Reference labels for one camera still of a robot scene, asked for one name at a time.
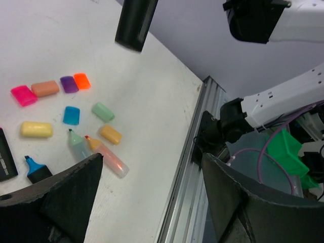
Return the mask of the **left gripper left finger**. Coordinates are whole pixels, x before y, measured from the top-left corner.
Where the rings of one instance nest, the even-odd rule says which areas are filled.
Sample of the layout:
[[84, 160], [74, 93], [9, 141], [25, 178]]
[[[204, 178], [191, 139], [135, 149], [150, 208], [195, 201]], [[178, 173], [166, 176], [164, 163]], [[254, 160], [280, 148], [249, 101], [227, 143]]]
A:
[[103, 156], [93, 154], [1, 195], [1, 242], [84, 242], [102, 168]]

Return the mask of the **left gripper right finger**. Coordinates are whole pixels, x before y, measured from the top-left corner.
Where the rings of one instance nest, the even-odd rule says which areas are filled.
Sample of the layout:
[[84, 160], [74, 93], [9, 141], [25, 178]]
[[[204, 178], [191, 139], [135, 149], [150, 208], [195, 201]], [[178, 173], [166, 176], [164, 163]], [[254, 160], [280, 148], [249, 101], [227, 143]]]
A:
[[323, 203], [289, 195], [202, 157], [218, 242], [323, 242]]

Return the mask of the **blue black highlighter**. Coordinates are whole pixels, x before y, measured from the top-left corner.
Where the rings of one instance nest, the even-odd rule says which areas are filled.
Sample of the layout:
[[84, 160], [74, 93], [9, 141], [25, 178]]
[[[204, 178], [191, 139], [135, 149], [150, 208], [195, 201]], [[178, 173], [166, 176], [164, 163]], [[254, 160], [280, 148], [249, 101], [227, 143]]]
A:
[[30, 156], [26, 155], [25, 161], [29, 166], [27, 178], [32, 184], [40, 182], [53, 175], [46, 165], [36, 163]]

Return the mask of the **pink cap black highlighter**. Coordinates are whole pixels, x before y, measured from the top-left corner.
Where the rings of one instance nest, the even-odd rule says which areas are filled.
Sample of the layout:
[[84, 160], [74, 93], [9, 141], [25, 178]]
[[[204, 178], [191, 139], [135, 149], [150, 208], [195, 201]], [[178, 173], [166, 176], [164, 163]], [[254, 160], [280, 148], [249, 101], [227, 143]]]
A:
[[5, 133], [1, 128], [1, 182], [10, 180], [18, 175], [18, 171], [7, 142]]

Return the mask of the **pastel green highlighter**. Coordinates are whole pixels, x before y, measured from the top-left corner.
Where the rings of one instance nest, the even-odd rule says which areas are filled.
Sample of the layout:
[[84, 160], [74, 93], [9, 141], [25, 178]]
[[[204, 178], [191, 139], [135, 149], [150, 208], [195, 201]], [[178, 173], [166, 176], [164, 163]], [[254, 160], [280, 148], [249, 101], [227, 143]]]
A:
[[78, 135], [72, 129], [68, 129], [68, 143], [72, 155], [77, 163], [92, 155], [85, 138]]

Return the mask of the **pastel orange highlighter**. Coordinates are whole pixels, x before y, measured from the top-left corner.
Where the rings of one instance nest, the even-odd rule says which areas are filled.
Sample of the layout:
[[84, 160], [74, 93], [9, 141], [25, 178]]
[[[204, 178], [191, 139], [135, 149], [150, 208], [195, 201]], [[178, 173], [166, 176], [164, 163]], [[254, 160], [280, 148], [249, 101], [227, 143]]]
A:
[[100, 140], [90, 136], [85, 136], [90, 150], [93, 153], [100, 153], [103, 156], [103, 162], [108, 168], [114, 172], [119, 178], [124, 178], [129, 172], [128, 166], [122, 162], [106, 145]]

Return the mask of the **pastel yellow cap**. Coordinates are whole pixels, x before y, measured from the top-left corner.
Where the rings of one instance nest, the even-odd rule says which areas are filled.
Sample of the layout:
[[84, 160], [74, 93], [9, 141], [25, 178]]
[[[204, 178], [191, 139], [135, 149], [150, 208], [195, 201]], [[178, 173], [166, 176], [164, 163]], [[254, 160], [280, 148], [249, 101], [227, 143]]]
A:
[[53, 128], [50, 123], [24, 121], [20, 133], [24, 137], [49, 138], [53, 135]]

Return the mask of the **pastel orange cap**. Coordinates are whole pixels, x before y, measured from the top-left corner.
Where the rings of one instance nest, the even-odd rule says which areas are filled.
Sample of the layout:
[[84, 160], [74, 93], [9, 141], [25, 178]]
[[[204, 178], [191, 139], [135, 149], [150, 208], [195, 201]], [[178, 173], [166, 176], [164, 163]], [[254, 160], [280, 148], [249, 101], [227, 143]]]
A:
[[98, 133], [101, 137], [108, 140], [113, 145], [119, 145], [122, 139], [122, 134], [115, 130], [110, 125], [104, 125], [99, 130]]

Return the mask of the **blue cap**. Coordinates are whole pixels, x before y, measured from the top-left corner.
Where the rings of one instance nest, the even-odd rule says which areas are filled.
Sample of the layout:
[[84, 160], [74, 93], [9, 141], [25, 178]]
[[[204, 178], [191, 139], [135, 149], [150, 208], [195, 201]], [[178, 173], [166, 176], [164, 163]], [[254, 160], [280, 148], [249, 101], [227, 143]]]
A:
[[79, 125], [80, 109], [73, 106], [66, 106], [64, 110], [63, 122], [67, 125]]

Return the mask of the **pastel green cap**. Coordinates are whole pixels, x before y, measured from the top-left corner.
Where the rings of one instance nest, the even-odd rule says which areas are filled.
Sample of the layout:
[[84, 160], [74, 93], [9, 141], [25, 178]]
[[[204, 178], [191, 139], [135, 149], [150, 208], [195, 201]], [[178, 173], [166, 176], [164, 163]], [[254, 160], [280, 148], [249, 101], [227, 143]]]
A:
[[112, 121], [115, 118], [114, 113], [101, 102], [98, 102], [93, 106], [92, 112], [105, 123]]

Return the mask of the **peach cap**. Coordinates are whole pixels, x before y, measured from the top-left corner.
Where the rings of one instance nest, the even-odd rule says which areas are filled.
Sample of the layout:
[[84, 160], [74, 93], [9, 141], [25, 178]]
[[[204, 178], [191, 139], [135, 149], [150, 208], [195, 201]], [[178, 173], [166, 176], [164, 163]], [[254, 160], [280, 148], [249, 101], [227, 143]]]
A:
[[50, 80], [47, 82], [32, 84], [31, 91], [37, 97], [44, 97], [57, 94], [59, 92], [59, 86], [54, 80]]

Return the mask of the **purple cap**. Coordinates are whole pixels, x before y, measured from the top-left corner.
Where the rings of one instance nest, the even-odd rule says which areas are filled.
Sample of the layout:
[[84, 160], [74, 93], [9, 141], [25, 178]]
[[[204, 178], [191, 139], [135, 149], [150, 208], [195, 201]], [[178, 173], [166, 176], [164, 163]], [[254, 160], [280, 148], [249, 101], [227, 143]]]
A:
[[63, 76], [60, 78], [60, 82], [64, 92], [67, 94], [76, 93], [79, 91], [73, 76]]

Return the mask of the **green cap black highlighter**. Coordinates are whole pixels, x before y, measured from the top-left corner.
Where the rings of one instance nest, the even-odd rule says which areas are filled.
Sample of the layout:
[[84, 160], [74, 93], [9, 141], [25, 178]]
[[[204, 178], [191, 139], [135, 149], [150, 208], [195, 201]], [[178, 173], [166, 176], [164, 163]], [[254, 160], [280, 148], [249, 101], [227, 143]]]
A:
[[115, 42], [141, 53], [158, 0], [125, 0], [122, 6]]

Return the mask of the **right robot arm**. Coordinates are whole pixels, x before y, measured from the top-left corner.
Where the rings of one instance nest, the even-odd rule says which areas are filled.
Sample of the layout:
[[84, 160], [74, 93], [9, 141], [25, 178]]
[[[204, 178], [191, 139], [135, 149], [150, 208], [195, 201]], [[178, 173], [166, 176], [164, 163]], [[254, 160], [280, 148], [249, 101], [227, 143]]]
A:
[[226, 1], [238, 41], [277, 44], [251, 68], [246, 96], [221, 108], [218, 129], [227, 142], [291, 117], [323, 99], [323, 1]]

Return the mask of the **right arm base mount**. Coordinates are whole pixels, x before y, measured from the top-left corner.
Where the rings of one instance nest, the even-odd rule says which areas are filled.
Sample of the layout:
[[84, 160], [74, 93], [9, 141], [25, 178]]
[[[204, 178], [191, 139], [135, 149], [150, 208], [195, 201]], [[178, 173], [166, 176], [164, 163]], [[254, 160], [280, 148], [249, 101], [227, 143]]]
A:
[[218, 131], [218, 120], [208, 111], [202, 113], [197, 135], [193, 138], [191, 161], [201, 168], [203, 155], [210, 153], [222, 162], [229, 160], [229, 150]]

